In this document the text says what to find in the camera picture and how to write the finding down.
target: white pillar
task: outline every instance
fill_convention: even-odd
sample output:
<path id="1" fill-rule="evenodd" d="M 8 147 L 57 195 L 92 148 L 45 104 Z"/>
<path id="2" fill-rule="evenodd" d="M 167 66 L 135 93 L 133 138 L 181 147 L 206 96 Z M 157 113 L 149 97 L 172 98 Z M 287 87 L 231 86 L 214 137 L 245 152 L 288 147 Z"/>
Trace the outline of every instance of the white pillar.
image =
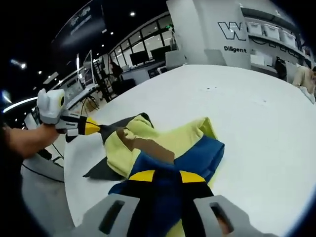
<path id="1" fill-rule="evenodd" d="M 227 66 L 250 69 L 246 24 L 234 0 L 169 0 L 167 6 L 189 64 L 212 64 L 218 54 L 209 50 L 219 50 Z"/>

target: w logo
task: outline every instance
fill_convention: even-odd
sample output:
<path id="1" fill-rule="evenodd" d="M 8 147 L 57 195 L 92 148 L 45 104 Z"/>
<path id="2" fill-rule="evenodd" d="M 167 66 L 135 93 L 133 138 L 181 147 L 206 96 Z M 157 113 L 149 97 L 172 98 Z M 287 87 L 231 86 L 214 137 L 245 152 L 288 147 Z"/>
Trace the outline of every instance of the w logo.
<path id="1" fill-rule="evenodd" d="M 234 40 L 236 37 L 237 40 L 246 41 L 247 35 L 245 35 L 246 31 L 242 30 L 242 22 L 236 23 L 234 21 L 230 21 L 228 25 L 226 22 L 217 22 L 217 24 L 221 28 L 227 40 Z"/>

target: blue fabric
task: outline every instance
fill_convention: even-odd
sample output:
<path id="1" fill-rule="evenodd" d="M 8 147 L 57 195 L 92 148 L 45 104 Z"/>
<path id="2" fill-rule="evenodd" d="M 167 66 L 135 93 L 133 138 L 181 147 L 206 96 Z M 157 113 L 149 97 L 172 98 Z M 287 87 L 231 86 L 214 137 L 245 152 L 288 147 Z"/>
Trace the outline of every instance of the blue fabric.
<path id="1" fill-rule="evenodd" d="M 150 224 L 148 236 L 165 236 L 181 218 L 181 198 L 175 179 L 179 170 L 196 173 L 209 182 L 223 154 L 224 144 L 207 136 L 203 136 L 187 152 L 175 159 L 174 165 L 151 158 L 144 152 L 140 153 L 130 176 L 146 170 L 160 170 L 165 174 L 153 180 L 158 197 L 153 207 L 155 216 Z M 114 185 L 109 194 L 119 194 L 125 185 L 126 181 Z"/>

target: glass wall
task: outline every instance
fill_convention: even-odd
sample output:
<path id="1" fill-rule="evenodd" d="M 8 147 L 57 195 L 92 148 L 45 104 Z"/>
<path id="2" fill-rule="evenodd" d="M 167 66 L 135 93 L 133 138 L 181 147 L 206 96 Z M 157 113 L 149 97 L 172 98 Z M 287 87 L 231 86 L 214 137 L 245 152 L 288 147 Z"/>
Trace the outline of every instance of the glass wall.
<path id="1" fill-rule="evenodd" d="M 115 63 L 118 63 L 120 67 L 125 65 L 132 67 L 133 64 L 130 59 L 130 55 L 132 53 L 146 50 L 149 58 L 151 59 L 152 50 L 170 45 L 171 31 L 167 27 L 170 24 L 172 24 L 170 15 L 149 23 L 118 46 L 115 49 L 116 56 L 112 51 L 111 58 Z"/>

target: white storage bin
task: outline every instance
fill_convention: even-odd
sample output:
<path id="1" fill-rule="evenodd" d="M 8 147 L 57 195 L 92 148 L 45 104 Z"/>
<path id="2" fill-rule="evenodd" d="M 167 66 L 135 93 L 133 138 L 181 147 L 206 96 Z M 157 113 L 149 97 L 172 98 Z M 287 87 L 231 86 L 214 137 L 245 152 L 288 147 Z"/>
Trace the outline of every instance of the white storage bin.
<path id="1" fill-rule="evenodd" d="M 265 58 L 263 56 L 258 55 L 250 55 L 250 61 L 251 63 L 259 64 L 265 66 Z"/>
<path id="2" fill-rule="evenodd" d="M 280 34 L 278 32 L 278 27 L 269 25 L 269 24 L 263 24 L 263 28 L 267 34 L 268 37 L 280 40 Z"/>
<path id="3" fill-rule="evenodd" d="M 282 31 L 280 30 L 280 38 L 281 41 L 285 44 L 287 44 L 288 46 L 291 46 L 293 48 L 296 48 L 296 42 L 295 42 L 295 36 L 291 35 L 290 33 L 286 32 L 286 31 Z"/>
<path id="4" fill-rule="evenodd" d="M 254 22 L 246 22 L 249 33 L 256 34 L 256 35 L 262 35 L 262 28 L 261 24 L 254 23 Z"/>
<path id="5" fill-rule="evenodd" d="M 260 52 L 258 50 L 253 50 L 252 51 L 252 54 L 253 55 L 256 55 L 256 56 L 260 56 L 260 57 L 263 57 L 264 58 L 264 65 L 265 66 L 272 66 L 273 65 L 273 57 L 268 55 L 268 54 L 265 54 L 263 52 Z"/>

